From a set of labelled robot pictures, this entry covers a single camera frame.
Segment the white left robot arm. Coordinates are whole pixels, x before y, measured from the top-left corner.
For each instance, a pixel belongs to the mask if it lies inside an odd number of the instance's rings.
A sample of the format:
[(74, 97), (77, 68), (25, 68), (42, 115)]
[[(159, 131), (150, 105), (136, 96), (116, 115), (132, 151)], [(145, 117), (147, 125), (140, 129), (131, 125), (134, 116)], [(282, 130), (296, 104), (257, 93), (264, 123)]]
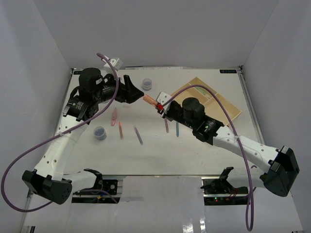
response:
[(63, 110), (57, 139), (53, 140), (42, 159), (32, 171), (26, 170), (22, 180), (35, 194), (57, 204), (63, 204), (71, 193), (88, 189), (97, 194), (102, 190), (102, 174), (86, 168), (76, 174), (65, 175), (66, 163), (99, 104), (114, 99), (131, 104), (144, 93), (136, 88), (129, 75), (115, 80), (112, 74), (102, 76), (97, 68), (85, 68)]

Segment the orange chunky highlighter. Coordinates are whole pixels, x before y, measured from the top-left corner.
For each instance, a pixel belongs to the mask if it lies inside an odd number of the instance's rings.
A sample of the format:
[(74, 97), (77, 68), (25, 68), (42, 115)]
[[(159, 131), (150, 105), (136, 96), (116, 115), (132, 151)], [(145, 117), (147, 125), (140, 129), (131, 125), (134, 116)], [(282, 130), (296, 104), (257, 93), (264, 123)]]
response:
[(148, 95), (144, 95), (143, 100), (154, 107), (157, 107), (158, 105), (158, 102)]

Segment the clear jar blue beads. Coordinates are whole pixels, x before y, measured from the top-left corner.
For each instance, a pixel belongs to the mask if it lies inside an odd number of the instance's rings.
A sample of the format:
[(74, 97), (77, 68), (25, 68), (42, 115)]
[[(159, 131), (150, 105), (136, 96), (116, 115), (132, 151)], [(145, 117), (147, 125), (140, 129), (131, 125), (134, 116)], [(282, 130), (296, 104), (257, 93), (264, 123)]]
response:
[(107, 137), (106, 130), (104, 129), (104, 127), (101, 126), (96, 127), (93, 131), (93, 134), (94, 138), (100, 141), (105, 140)]

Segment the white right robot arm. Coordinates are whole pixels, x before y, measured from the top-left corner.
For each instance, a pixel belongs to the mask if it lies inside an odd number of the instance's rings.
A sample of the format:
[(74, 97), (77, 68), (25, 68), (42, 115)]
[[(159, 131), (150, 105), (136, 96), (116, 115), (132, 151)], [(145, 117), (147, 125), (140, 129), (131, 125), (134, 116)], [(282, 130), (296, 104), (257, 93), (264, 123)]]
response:
[(260, 185), (273, 194), (288, 195), (297, 175), (299, 166), (294, 151), (283, 146), (281, 149), (266, 146), (244, 136), (237, 137), (222, 122), (205, 114), (204, 106), (197, 98), (186, 98), (182, 104), (169, 101), (164, 94), (157, 98), (163, 118), (176, 121), (192, 130), (192, 134), (201, 142), (228, 150), (256, 165), (263, 171), (259, 176)]

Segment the green chunky highlighter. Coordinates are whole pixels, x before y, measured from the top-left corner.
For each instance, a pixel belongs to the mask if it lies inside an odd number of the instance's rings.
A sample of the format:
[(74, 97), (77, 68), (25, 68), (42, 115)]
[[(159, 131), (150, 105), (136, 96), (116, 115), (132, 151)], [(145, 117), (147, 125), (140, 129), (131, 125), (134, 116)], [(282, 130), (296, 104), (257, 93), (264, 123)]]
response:
[(205, 98), (210, 99), (210, 93), (201, 87), (196, 88)]

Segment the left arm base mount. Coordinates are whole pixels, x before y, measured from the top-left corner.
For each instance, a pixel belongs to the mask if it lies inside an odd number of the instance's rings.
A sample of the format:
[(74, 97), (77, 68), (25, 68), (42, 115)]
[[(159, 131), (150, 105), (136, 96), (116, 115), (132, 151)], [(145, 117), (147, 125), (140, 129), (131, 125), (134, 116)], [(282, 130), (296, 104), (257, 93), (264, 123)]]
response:
[(117, 204), (122, 195), (123, 177), (107, 177), (96, 183), (93, 188), (73, 194), (72, 203)]

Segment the pink chunky highlighter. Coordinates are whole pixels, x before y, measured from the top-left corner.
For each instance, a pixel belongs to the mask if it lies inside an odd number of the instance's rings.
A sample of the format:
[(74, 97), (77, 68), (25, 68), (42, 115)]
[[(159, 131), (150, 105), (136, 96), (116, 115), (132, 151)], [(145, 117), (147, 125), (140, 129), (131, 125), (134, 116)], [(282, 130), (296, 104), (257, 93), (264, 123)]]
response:
[(111, 123), (110, 123), (111, 126), (114, 126), (116, 124), (117, 115), (118, 115), (118, 110), (117, 108), (115, 108), (111, 115)]

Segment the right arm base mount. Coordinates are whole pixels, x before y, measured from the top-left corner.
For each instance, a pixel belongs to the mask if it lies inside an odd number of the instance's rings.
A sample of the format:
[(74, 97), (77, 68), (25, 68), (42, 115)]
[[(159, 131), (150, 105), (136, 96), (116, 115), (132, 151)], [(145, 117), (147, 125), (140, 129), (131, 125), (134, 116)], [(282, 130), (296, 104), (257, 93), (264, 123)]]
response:
[(219, 176), (202, 177), (205, 206), (246, 205), (249, 189), (246, 186), (235, 187), (228, 182), (234, 168), (225, 168)]

